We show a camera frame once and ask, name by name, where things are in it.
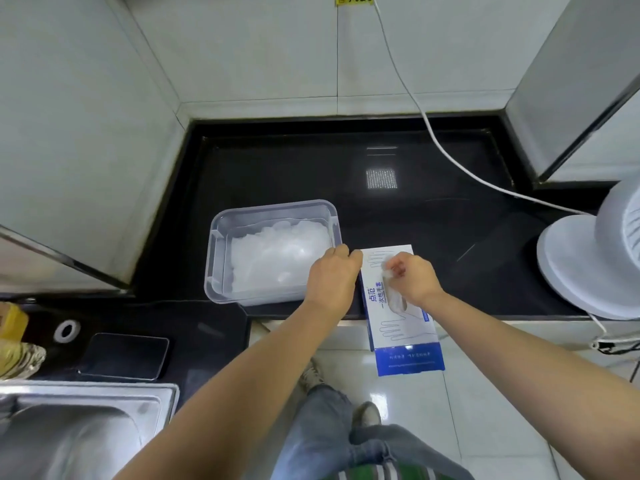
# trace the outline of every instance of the sneaker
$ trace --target sneaker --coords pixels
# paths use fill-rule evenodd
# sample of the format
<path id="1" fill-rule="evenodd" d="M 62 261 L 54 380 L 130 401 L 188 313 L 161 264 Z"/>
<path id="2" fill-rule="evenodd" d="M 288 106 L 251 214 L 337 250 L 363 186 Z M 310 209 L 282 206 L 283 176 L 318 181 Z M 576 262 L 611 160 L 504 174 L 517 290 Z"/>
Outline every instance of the sneaker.
<path id="1" fill-rule="evenodd" d="M 302 371 L 302 375 L 300 375 L 298 382 L 306 394 L 308 394 L 308 392 L 314 387 L 320 386 L 320 384 L 325 384 L 315 360 L 311 359 L 309 361 L 305 370 Z"/>
<path id="2" fill-rule="evenodd" d="M 371 401 L 362 403 L 353 412 L 353 427 L 366 428 L 368 426 L 379 426 L 382 424 L 380 411 L 378 407 Z"/>

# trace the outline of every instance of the hand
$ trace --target hand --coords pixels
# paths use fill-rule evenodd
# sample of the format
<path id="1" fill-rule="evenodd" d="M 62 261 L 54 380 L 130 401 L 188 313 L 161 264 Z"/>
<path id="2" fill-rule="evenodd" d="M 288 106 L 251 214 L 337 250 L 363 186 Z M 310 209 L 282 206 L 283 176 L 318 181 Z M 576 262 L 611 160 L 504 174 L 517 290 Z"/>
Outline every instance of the hand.
<path id="1" fill-rule="evenodd" d="M 304 303 L 340 320 L 351 306 L 361 267 L 362 251 L 355 250 L 349 256 L 346 244 L 327 249 L 309 270 Z"/>
<path id="2" fill-rule="evenodd" d="M 446 296 L 436 277 L 431 263 L 420 256 L 398 253 L 385 263 L 385 268 L 394 273 L 388 282 L 412 305 L 427 311 L 428 304 L 434 298 Z"/>

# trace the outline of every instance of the sink basin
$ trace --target sink basin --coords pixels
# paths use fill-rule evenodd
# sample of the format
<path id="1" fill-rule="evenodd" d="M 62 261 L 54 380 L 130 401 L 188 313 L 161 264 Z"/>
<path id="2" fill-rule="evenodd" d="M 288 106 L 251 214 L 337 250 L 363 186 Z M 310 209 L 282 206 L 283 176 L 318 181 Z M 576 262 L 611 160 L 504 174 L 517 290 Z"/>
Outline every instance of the sink basin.
<path id="1" fill-rule="evenodd" d="M 108 480 L 175 412 L 172 384 L 0 382 L 0 480 Z"/>

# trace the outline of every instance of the clear plastic bin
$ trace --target clear plastic bin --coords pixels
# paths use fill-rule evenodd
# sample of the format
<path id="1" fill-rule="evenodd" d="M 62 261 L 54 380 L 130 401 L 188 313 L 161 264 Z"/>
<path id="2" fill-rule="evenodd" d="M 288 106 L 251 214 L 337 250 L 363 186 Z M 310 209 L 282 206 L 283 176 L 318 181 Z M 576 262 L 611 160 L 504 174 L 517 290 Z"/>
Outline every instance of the clear plastic bin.
<path id="1" fill-rule="evenodd" d="M 318 222 L 327 227 L 331 245 L 342 243 L 338 213 L 326 200 L 228 209 L 220 212 L 211 222 L 209 250 L 205 270 L 204 291 L 215 303 L 262 305 L 294 301 L 305 297 L 306 285 L 273 287 L 234 292 L 231 266 L 231 242 L 235 237 L 256 234 L 277 222 L 288 221 L 292 226 L 300 221 Z"/>

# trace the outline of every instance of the white fan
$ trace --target white fan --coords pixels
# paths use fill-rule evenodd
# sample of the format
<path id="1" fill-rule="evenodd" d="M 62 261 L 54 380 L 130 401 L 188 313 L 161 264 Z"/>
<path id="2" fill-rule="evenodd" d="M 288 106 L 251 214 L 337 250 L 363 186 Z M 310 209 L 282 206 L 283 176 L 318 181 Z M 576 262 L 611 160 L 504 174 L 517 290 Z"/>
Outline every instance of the white fan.
<path id="1" fill-rule="evenodd" d="M 575 306 L 613 320 L 640 317 L 640 175 L 613 187 L 597 217 L 564 217 L 546 228 L 538 265 Z"/>

